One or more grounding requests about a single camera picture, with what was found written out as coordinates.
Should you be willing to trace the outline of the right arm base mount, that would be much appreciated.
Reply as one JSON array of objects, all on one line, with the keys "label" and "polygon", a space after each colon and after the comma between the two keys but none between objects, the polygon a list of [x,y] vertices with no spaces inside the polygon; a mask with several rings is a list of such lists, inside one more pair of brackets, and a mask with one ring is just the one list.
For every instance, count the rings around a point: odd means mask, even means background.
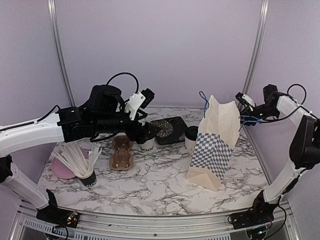
[{"label": "right arm base mount", "polygon": [[265,201],[262,190],[254,199],[251,208],[232,213],[227,221],[232,224],[234,230],[261,225],[266,223],[268,219],[274,220],[273,212],[276,207],[276,203],[271,204]]}]

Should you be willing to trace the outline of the black plastic cup lid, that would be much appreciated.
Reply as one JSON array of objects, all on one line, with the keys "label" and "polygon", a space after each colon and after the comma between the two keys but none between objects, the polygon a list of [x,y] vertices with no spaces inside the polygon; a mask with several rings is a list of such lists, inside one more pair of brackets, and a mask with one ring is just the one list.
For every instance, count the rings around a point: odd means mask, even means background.
[{"label": "black plastic cup lid", "polygon": [[185,137],[191,141],[196,141],[198,136],[198,129],[198,126],[195,125],[189,126],[184,132]]}]

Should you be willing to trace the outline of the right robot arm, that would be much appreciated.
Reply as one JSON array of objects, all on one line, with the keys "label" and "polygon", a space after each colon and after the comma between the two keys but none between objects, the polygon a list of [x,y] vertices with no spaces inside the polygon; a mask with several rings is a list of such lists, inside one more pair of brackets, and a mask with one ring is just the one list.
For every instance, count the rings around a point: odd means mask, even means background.
[{"label": "right robot arm", "polygon": [[276,206],[302,175],[320,162],[320,119],[288,92],[278,91],[276,85],[265,86],[263,97],[264,104],[256,105],[247,94],[237,94],[237,100],[243,105],[241,125],[255,126],[290,120],[296,132],[289,147],[288,162],[273,183],[258,194],[253,209],[247,214],[252,224],[260,223],[267,216],[266,208]]}]

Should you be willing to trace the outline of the blue checkered paper bag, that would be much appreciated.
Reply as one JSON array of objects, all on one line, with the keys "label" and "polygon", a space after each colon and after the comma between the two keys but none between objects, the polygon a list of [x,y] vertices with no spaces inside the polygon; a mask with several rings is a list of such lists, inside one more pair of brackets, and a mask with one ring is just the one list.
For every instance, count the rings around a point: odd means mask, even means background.
[{"label": "blue checkered paper bag", "polygon": [[241,116],[234,101],[219,103],[211,95],[198,125],[186,180],[217,191],[240,136]]}]

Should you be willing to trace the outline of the white paper cup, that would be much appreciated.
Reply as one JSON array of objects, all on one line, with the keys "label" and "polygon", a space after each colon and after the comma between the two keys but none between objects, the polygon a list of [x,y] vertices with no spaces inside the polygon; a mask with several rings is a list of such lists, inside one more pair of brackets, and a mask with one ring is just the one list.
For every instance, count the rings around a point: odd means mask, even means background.
[{"label": "white paper cup", "polygon": [[184,149],[186,150],[187,153],[192,153],[195,145],[196,145],[196,138],[188,138],[187,136],[185,137],[184,140]]},{"label": "white paper cup", "polygon": [[148,139],[145,143],[139,145],[139,149],[143,153],[150,153],[150,152],[154,151],[156,149],[155,140],[156,140],[155,137]]}]

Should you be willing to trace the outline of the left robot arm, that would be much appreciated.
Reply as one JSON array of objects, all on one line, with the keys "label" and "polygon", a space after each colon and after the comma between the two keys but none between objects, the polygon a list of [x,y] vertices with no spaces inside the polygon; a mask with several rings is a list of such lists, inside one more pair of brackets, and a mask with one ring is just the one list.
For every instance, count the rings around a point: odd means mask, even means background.
[{"label": "left robot arm", "polygon": [[49,190],[40,189],[37,184],[20,172],[13,163],[11,154],[50,143],[69,143],[83,138],[98,142],[100,134],[119,133],[137,144],[143,144],[158,127],[141,123],[147,117],[143,110],[154,99],[155,94],[146,88],[138,89],[127,100],[123,100],[119,88],[109,82],[95,85],[89,99],[79,107],[52,109],[45,116],[0,129],[0,182],[23,199],[53,223],[63,219],[56,198]]}]

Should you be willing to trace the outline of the brown cardboard cup carrier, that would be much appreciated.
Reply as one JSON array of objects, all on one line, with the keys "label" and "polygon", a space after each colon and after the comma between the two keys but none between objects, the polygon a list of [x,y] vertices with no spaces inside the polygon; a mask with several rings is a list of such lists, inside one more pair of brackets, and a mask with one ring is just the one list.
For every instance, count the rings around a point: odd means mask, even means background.
[{"label": "brown cardboard cup carrier", "polygon": [[119,135],[112,141],[113,154],[109,160],[109,166],[113,171],[128,171],[133,167],[134,156],[131,153],[133,142],[126,135]]}]

